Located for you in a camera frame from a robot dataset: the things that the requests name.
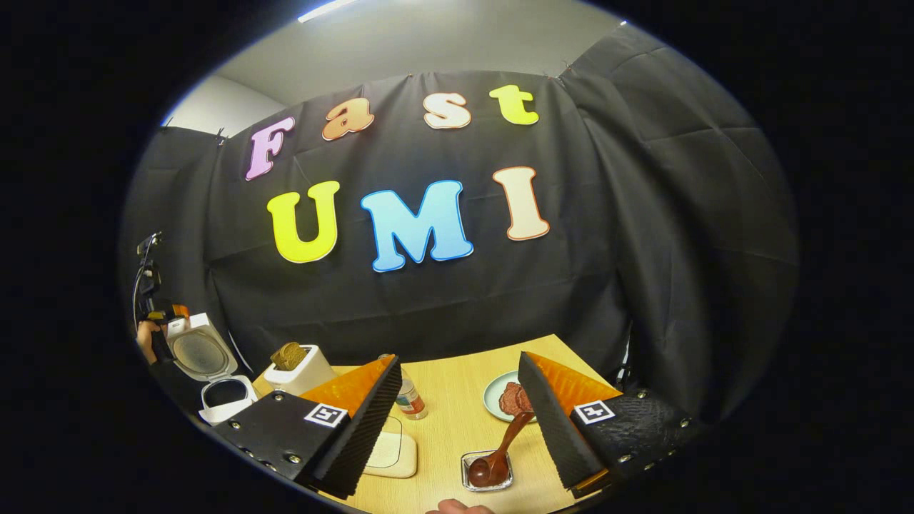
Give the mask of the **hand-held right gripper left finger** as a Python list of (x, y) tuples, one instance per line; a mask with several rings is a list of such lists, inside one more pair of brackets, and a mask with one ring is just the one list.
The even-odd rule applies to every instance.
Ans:
[(386, 355), (301, 395), (275, 390), (213, 430), (274, 474), (346, 500), (401, 384), (398, 356)]

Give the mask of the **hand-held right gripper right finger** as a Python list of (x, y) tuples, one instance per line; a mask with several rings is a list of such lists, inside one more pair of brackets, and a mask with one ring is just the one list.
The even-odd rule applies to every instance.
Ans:
[(521, 354), (518, 377), (576, 498), (653, 474), (705, 433), (699, 417), (649, 388), (622, 393), (535, 353)]

